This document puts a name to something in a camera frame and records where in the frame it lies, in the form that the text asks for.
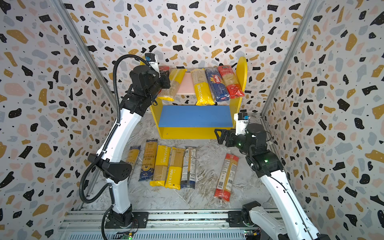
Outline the red spaghetti bag black label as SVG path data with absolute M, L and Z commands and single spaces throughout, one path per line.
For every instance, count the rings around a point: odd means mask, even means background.
M 160 75 L 169 77 L 170 75 L 170 67 L 168 66 L 160 66 L 159 67 Z

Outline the plain yellow spaghetti bag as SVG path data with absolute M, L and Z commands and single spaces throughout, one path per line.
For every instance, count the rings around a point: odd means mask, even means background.
M 169 75 L 171 87 L 169 89 L 163 89 L 159 93 L 158 98 L 161 100 L 174 102 L 186 72 L 187 69 L 171 69 Z

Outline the red spaghetti bag top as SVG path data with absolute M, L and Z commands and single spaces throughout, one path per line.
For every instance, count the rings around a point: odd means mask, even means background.
M 242 98 L 245 96 L 242 87 L 231 66 L 219 66 L 219 73 L 229 92 L 231 99 Z

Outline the blue Barilla spaghetti bag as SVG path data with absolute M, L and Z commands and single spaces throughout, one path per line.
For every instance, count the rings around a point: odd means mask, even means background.
M 230 99 L 230 94 L 223 82 L 218 68 L 205 68 L 205 74 L 216 102 L 224 102 Z

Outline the red clear spaghetti bag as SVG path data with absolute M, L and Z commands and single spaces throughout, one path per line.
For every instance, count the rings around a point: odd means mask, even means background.
M 226 154 L 218 184 L 214 194 L 215 198 L 229 202 L 233 187 L 233 181 L 236 175 L 239 158 L 232 154 Z

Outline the clear white label spaghetti bag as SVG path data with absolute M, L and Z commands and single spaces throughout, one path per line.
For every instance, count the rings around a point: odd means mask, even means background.
M 187 147 L 184 153 L 181 188 L 192 188 L 196 186 L 196 153 L 195 147 Z

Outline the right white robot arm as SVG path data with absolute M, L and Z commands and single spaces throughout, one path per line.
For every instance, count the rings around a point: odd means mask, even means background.
M 295 196 L 284 168 L 277 155 L 268 149 L 267 131 L 261 124 L 248 124 L 244 134 L 236 135 L 234 129 L 215 129 L 220 145 L 236 147 L 245 154 L 250 168 L 256 173 L 271 194 L 283 222 L 271 216 L 259 203 L 243 206 L 243 220 L 247 225 L 257 225 L 272 240 L 328 240 L 311 222 Z

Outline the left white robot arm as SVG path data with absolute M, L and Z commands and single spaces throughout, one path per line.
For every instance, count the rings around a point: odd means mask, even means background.
M 90 154 L 92 167 L 99 168 L 107 180 L 103 190 L 109 189 L 112 206 L 107 211 L 110 221 L 126 227 L 133 220 L 129 200 L 128 180 L 132 165 L 124 161 L 126 144 L 147 109 L 156 101 L 163 89 L 170 88 L 169 75 L 159 67 L 136 66 L 130 72 L 132 84 L 127 94 L 117 100 L 117 118 L 102 148 Z

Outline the yellow shelf with coloured boards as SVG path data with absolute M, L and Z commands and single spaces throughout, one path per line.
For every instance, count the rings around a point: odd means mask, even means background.
M 245 57 L 239 58 L 237 69 L 233 71 L 245 93 L 248 76 Z M 191 71 L 187 71 L 174 102 L 159 98 L 156 100 L 158 104 L 151 106 L 150 109 L 160 138 L 193 140 L 215 139 L 215 129 L 236 130 L 234 114 L 241 112 L 243 97 L 230 98 L 224 102 L 214 100 L 213 106 L 197 106 L 192 74 Z

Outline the dark blue spaghetti bag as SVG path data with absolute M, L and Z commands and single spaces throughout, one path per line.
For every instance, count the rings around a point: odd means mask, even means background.
M 141 150 L 141 146 L 132 146 L 129 149 L 129 153 L 128 153 L 128 157 L 127 157 L 126 162 L 132 166 L 132 169 L 135 168 L 137 159 L 138 159 L 139 154 L 140 154 L 140 150 Z

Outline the yellow Pastatime spaghetti bag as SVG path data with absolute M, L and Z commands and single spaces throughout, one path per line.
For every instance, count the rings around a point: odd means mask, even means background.
M 167 179 L 167 172 L 172 148 L 159 145 L 155 161 L 154 175 L 150 181 L 151 187 L 164 187 Z

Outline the orange blue spaghetti bag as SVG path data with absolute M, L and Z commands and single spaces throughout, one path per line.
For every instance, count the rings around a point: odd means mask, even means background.
M 146 141 L 145 152 L 142 161 L 142 168 L 139 176 L 140 181 L 150 181 L 153 179 L 156 155 L 158 149 L 158 140 L 151 139 Z

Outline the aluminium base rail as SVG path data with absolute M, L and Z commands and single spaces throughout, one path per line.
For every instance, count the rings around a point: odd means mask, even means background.
M 277 240 L 288 237 L 277 209 L 258 207 L 247 224 L 239 209 L 134 211 L 131 226 L 105 220 L 103 211 L 71 211 L 59 228 L 60 240 Z

